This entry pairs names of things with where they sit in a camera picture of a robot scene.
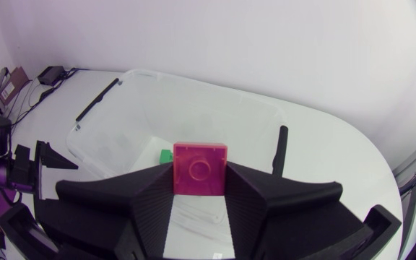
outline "green block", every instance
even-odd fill
[[[173,161],[173,153],[170,150],[162,149],[160,153],[160,164],[171,163]]]

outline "pink block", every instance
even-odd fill
[[[173,153],[174,194],[224,195],[227,146],[177,142]]]

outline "cable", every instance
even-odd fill
[[[41,86],[41,83],[36,85],[36,87],[32,90],[32,92],[30,93],[30,96],[28,96],[28,106],[33,107],[33,105],[31,105],[30,100],[32,99],[32,94],[34,93],[34,91],[36,90],[36,88],[38,88],[39,86]]]
[[[88,70],[88,69],[77,69],[77,68],[71,68],[69,71],[65,71],[64,73],[62,73],[60,76],[59,76],[59,79],[60,79],[60,81],[59,81],[59,83],[55,86],[55,87],[53,87],[53,88],[51,88],[51,89],[49,89],[49,90],[46,90],[45,92],[43,92],[43,93],[41,93],[41,96],[40,96],[40,99],[39,99],[39,101],[38,102],[36,102],[33,106],[30,106],[30,109],[28,109],[28,110],[26,110],[24,113],[22,113],[22,114],[20,114],[20,111],[22,110],[22,109],[20,109],[20,111],[19,111],[19,116],[17,117],[17,119],[16,119],[16,121],[11,125],[11,127],[12,127],[12,131],[14,131],[15,130],[15,126],[18,124],[18,123],[20,123],[20,121],[22,121],[31,111],[33,111],[33,109],[35,109],[41,102],[43,102],[50,94],[52,94],[52,93],[54,93],[54,91],[56,91],[58,88],[60,88],[60,86],[62,86],[62,84],[65,82],[65,80],[67,80],[67,79],[69,79],[69,78],[71,78],[75,73],[77,73],[78,71],[80,71],[80,70]]]
[[[27,96],[28,96],[28,93],[31,91],[31,89],[32,89],[32,87],[33,87],[33,82],[35,82],[34,80],[32,81],[32,84],[30,85],[30,87],[28,88],[28,91],[27,91],[27,93],[25,94],[25,96],[23,97],[23,100],[22,100],[22,104],[20,105],[20,109],[19,109],[19,113],[17,114],[17,117],[16,117],[16,119],[15,119],[15,121],[17,121],[19,118],[20,118],[20,112],[22,112],[22,108],[23,108],[23,103],[25,102],[25,99],[27,98]],[[12,124],[11,125],[11,134],[14,134],[14,132],[15,132],[15,126],[14,126],[14,124]]]
[[[32,79],[27,80],[26,83],[23,84],[22,88],[30,81],[33,81],[33,80]],[[17,93],[17,96],[15,97],[14,103],[12,103],[11,110],[8,112],[6,118],[8,118],[11,115],[12,109],[14,108],[15,103],[17,102],[17,98],[19,98],[19,95],[20,95],[20,91]]]
[[[1,254],[3,254],[4,257],[6,257],[6,254],[3,252],[3,249],[0,248]]]
[[[1,194],[3,195],[4,200],[7,202],[7,204],[9,204],[10,206],[14,206],[15,204],[19,203],[22,201],[22,192],[18,191],[17,193],[19,194],[19,198],[16,201],[11,201],[11,199],[9,199],[9,197],[6,194],[6,191],[2,188],[0,189]]]

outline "black handle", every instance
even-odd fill
[[[113,87],[115,86],[115,84],[118,82],[118,78],[114,79],[112,81],[112,83],[110,83],[104,90],[102,90],[102,92],[95,97],[95,99],[83,110],[83,112],[80,113],[80,115],[77,117],[77,122],[80,122],[87,114],[87,112],[89,112],[91,110],[91,108],[96,104],[99,103],[103,97],[105,96],[105,94]]]
[[[272,175],[282,177],[283,166],[285,164],[285,153],[287,152],[288,128],[281,126],[279,131],[279,141],[277,151],[272,161]]]

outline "lego stud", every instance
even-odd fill
[[[188,174],[197,181],[204,181],[209,177],[211,167],[205,159],[195,159],[188,167]]]

